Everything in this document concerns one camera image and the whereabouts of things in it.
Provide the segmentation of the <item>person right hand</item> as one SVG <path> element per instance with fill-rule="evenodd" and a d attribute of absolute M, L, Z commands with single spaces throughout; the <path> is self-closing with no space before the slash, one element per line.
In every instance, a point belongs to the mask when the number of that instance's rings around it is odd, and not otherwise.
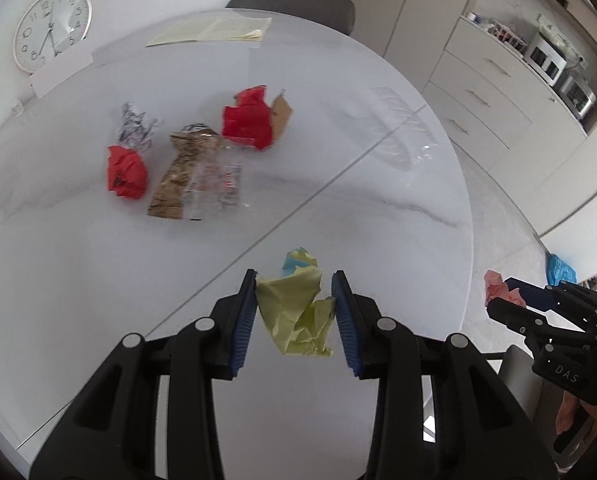
<path fill-rule="evenodd" d="M 591 405 L 586 402 L 579 400 L 576 396 L 564 391 L 562 402 L 559 411 L 556 416 L 556 435 L 562 434 L 564 431 L 568 431 L 574 424 L 574 419 L 577 411 L 583 408 L 585 413 L 597 419 L 597 405 Z"/>

